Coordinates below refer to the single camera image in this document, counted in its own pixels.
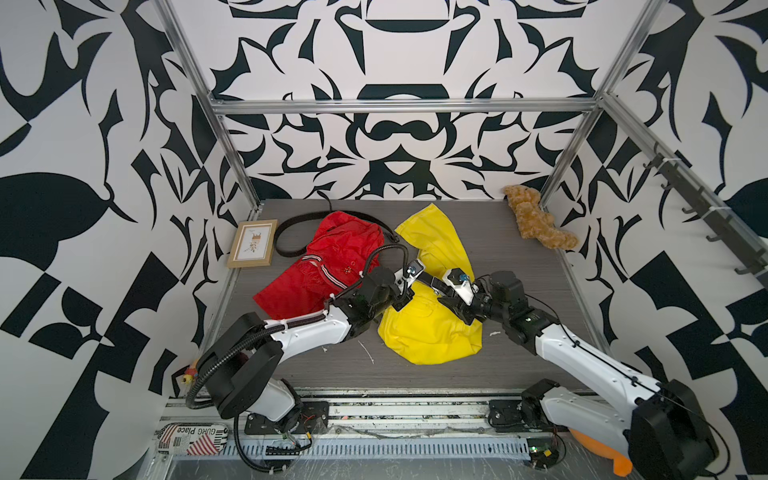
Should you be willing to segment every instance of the hook rack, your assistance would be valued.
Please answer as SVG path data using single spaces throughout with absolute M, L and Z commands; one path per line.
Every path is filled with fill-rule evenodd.
M 685 214 L 696 214 L 715 233 L 710 242 L 722 241 L 743 264 L 734 271 L 752 273 L 768 289 L 768 253 L 759 237 L 678 158 L 657 154 L 644 167 L 656 168 L 667 180 L 665 190 L 675 189 L 688 202 Z

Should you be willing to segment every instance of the wooden tabletop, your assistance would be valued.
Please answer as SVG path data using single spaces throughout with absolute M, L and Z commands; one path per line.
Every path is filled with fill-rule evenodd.
M 506 202 L 334 200 L 333 208 L 373 215 L 395 229 L 430 203 L 437 205 L 453 222 L 476 276 L 497 270 L 515 272 L 523 282 L 526 293 L 556 309 L 561 321 L 581 338 L 590 338 L 557 256 L 537 240 L 520 238 L 515 217 Z M 324 200 L 267 200 L 259 219 L 283 221 L 327 208 Z M 306 245 L 319 222 L 308 221 L 286 230 L 280 237 L 280 246 L 295 250 Z M 411 251 L 413 259 L 416 251 L 413 248 Z M 399 270 L 401 255 L 397 249 L 387 250 L 382 253 L 380 261 L 393 270 Z M 253 301 L 253 295 L 295 261 L 295 258 L 284 258 L 275 253 L 270 266 L 243 269 L 219 333 L 244 313 L 255 311 L 262 318 L 269 318 Z M 293 357 L 281 364 L 274 376 L 285 378 L 294 387 L 333 389 L 517 389 L 527 388 L 542 378 L 555 380 L 572 389 L 584 388 L 559 367 L 512 343 L 500 325 L 494 322 L 483 326 L 480 352 L 430 366 L 413 365 L 397 355 L 384 345 L 377 328 L 378 324 L 372 323 L 367 332 L 355 339 L 327 346 L 327 351 L 318 348 Z

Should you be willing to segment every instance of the plush toy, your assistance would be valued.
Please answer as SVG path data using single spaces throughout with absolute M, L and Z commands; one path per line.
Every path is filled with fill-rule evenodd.
M 524 185 L 508 185 L 502 191 L 507 196 L 509 207 L 515 212 L 521 237 L 538 238 L 547 248 L 572 250 L 578 245 L 576 235 L 554 228 L 552 214 L 541 211 L 538 190 Z

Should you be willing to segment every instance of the wooden picture frame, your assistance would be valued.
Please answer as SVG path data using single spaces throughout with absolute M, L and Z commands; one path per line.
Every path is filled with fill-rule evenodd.
M 256 220 L 238 224 L 227 267 L 270 265 L 275 230 L 277 220 Z

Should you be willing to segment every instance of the white debris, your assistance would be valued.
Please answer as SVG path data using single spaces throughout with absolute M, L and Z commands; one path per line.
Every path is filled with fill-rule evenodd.
M 359 341 L 359 340 L 358 340 L 358 341 L 357 341 L 357 343 L 359 343 L 359 344 L 360 344 L 360 346 L 362 347 L 362 349 L 366 351 L 366 353 L 368 354 L 368 358 L 370 358 L 370 359 L 371 359 L 371 363 L 373 364 L 373 357 L 371 356 L 371 352 L 369 352 L 369 351 L 368 351 L 368 349 L 366 348 L 366 346 L 365 346 L 365 345 L 363 345 L 361 341 Z

